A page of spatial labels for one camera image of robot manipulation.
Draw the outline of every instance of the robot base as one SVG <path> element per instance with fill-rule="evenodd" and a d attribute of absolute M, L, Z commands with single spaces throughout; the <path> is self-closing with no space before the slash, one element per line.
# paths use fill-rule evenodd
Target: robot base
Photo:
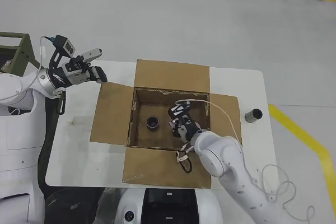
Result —
<path fill-rule="evenodd" d="M 223 218 L 211 190 L 130 188 L 119 201 L 114 223 L 223 224 Z"/>

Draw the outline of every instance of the cable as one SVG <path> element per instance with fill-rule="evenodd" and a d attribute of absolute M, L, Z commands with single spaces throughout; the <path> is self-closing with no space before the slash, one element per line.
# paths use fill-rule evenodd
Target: cable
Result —
<path fill-rule="evenodd" d="M 22 90 L 22 91 L 19 92 L 18 94 L 15 94 L 15 95 L 12 95 L 12 96 L 9 96 L 9 97 L 2 98 L 2 99 L 0 99 L 0 101 L 1 101 L 1 100 L 7 100 L 7 99 L 12 98 L 12 97 L 14 97 L 14 96 L 17 96 L 17 95 L 19 95 L 19 94 L 22 94 L 23 92 L 27 91 L 27 90 L 32 86 L 32 84 L 34 84 L 34 82 L 36 81 L 36 79 L 37 79 L 38 76 L 39 76 L 41 67 L 42 67 L 42 65 L 43 65 L 43 50 L 42 50 L 42 48 L 43 48 L 42 39 L 43 39 L 43 38 L 47 38 L 47 37 L 46 37 L 46 36 L 42 36 L 42 37 L 40 37 L 40 67 L 39 67 L 38 71 L 36 72 L 36 76 L 35 76 L 34 80 L 29 84 L 29 86 L 27 86 L 26 89 Z"/>
<path fill-rule="evenodd" d="M 208 104 L 212 104 L 213 106 L 215 106 L 215 107 L 217 107 L 218 109 L 220 109 L 220 110 L 221 110 L 221 111 L 228 117 L 228 119 L 229 119 L 229 121 L 230 121 L 231 128 L 232 128 L 233 131 L 234 131 L 234 135 L 235 135 L 235 137 L 236 137 L 236 140 L 239 142 L 239 139 L 238 139 L 238 137 L 237 137 L 237 134 L 236 134 L 236 131 L 235 131 L 233 122 L 232 122 L 231 119 L 230 119 L 230 116 L 229 116 L 229 115 L 228 115 L 228 114 L 227 114 L 221 107 L 219 107 L 218 105 L 216 105 L 216 104 L 214 104 L 214 103 L 212 103 L 212 102 L 209 102 L 209 101 L 206 101 L 206 100 L 197 100 L 197 99 L 178 100 L 178 101 L 175 102 L 175 105 L 178 106 L 178 105 L 179 105 L 178 102 L 183 102 L 183 101 L 200 101 L 200 102 L 206 102 L 206 103 L 208 103 Z M 287 208 L 286 208 L 286 204 L 288 204 L 289 202 L 291 202 L 292 200 L 294 200 L 294 199 L 295 199 L 295 196 L 296 196 L 296 185 L 295 185 L 292 181 L 289 180 L 289 177 L 288 177 L 288 175 L 286 174 L 286 172 L 285 172 L 282 168 L 280 168 L 279 166 L 277 166 L 277 165 L 274 165 L 274 164 L 267 164 L 266 166 L 264 166 L 264 168 L 263 168 L 263 170 L 262 170 L 262 189 L 259 188 L 259 186 L 257 186 L 257 185 L 254 183 L 253 178 L 251 177 L 249 171 L 248 171 L 247 168 L 246 168 L 246 165 L 245 165 L 245 156 L 244 156 L 244 152 L 243 152 L 243 150 L 242 150 L 242 145 L 241 145 L 240 142 L 239 142 L 239 147 L 240 147 L 241 154 L 242 154 L 242 162 L 243 162 L 243 164 L 244 164 L 244 169 L 245 169 L 245 171 L 248 173 L 248 175 L 249 175 L 249 177 L 250 177 L 250 181 L 251 181 L 251 183 L 252 183 L 253 185 L 255 185 L 258 189 L 260 189 L 261 191 L 263 191 L 263 193 L 266 195 L 267 198 L 271 197 L 271 195 L 276 196 L 276 198 L 275 198 L 275 200 L 273 200 L 273 202 L 276 202 L 277 199 L 278 199 L 278 196 L 284 194 L 284 193 L 287 191 L 287 189 L 289 188 L 289 185 L 291 184 L 291 185 L 294 187 L 294 194 L 293 194 L 293 196 L 292 196 L 289 200 L 285 201 L 285 202 L 282 204 L 282 208 L 283 208 L 284 211 L 285 211 L 290 217 L 292 217 L 293 219 L 298 220 L 298 221 L 300 221 L 300 222 L 308 222 L 308 224 L 310 224 L 310 220 L 315 216 L 315 207 L 314 207 L 314 206 L 308 206 L 308 208 L 307 208 L 307 210 L 306 210 L 306 219 L 305 219 L 305 220 L 293 216 L 293 215 L 287 210 Z M 265 168 L 268 167 L 268 166 L 274 166 L 274 167 L 276 167 L 277 169 L 281 170 L 281 171 L 285 174 L 285 176 L 286 176 L 286 178 L 287 178 L 286 181 L 284 181 L 284 182 L 282 182 L 282 183 L 279 184 L 279 187 L 278 187 L 278 189 L 277 189 L 276 194 L 273 194 L 273 193 L 267 193 L 266 190 L 265 190 L 265 186 L 264 186 L 264 178 L 263 178 L 263 177 L 264 177 L 264 171 L 265 171 Z M 280 191 L 280 189 L 281 189 L 281 186 L 284 185 L 284 184 L 287 184 L 287 187 L 286 187 L 286 189 L 283 191 L 283 193 L 279 194 L 279 191 Z M 309 213 L 310 213 L 310 210 L 311 210 L 311 209 L 313 210 L 313 214 L 312 214 L 311 216 L 309 216 Z"/>
<path fill-rule="evenodd" d="M 16 112 L 16 111 L 18 111 L 18 112 L 17 112 L 17 115 L 19 115 L 19 114 L 21 113 L 21 110 L 20 110 L 20 109 L 15 108 L 15 110 L 13 110 L 10 114 L 13 115 L 13 113 Z"/>

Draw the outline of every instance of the gray floor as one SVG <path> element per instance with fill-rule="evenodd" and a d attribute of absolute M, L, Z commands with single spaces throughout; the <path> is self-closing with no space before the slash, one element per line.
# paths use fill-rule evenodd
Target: gray floor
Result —
<path fill-rule="evenodd" d="M 101 48 L 102 60 L 258 69 L 268 103 L 282 105 L 279 109 L 329 149 L 336 172 L 336 3 L 5 0 L 0 1 L 0 31 L 29 33 L 36 56 L 40 36 L 61 34 L 78 53 Z M 317 155 L 274 119 L 272 130 L 277 162 L 298 187 L 292 211 L 303 217 L 313 204 L 312 223 L 336 223 Z M 241 223 L 231 198 L 216 193 L 225 223 Z"/>

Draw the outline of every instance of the black panel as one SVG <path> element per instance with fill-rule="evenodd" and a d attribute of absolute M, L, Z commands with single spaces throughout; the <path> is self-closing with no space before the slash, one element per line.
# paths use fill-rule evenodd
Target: black panel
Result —
<path fill-rule="evenodd" d="M 195 191 L 146 189 L 141 224 L 199 224 Z"/>

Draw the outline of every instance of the open cardboard box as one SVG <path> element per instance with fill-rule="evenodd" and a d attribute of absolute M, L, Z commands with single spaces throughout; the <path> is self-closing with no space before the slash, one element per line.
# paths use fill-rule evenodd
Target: open cardboard box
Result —
<path fill-rule="evenodd" d="M 201 92 L 184 92 L 178 90 L 162 90 L 156 88 L 134 88 L 130 128 L 128 132 L 129 147 L 144 147 L 166 150 L 181 149 L 184 143 L 172 135 L 168 125 L 171 118 L 168 110 L 177 100 L 198 99 L 209 101 L 209 94 Z M 209 107 L 204 102 L 191 102 L 190 115 L 201 125 L 209 129 Z M 158 130 L 147 128 L 147 118 L 158 118 Z"/>
<path fill-rule="evenodd" d="M 192 172 L 176 160 L 183 146 L 173 137 L 168 109 L 175 101 L 201 99 L 219 105 L 230 115 L 241 141 L 240 113 L 236 97 L 210 93 L 209 67 L 174 62 L 138 60 L 134 87 L 117 83 L 101 86 L 90 141 L 127 147 L 122 182 L 182 188 L 211 188 L 211 176 L 198 155 L 189 153 Z M 192 101 L 190 114 L 202 128 L 221 136 L 234 136 L 224 113 L 204 102 Z M 151 132 L 149 116 L 159 119 Z"/>

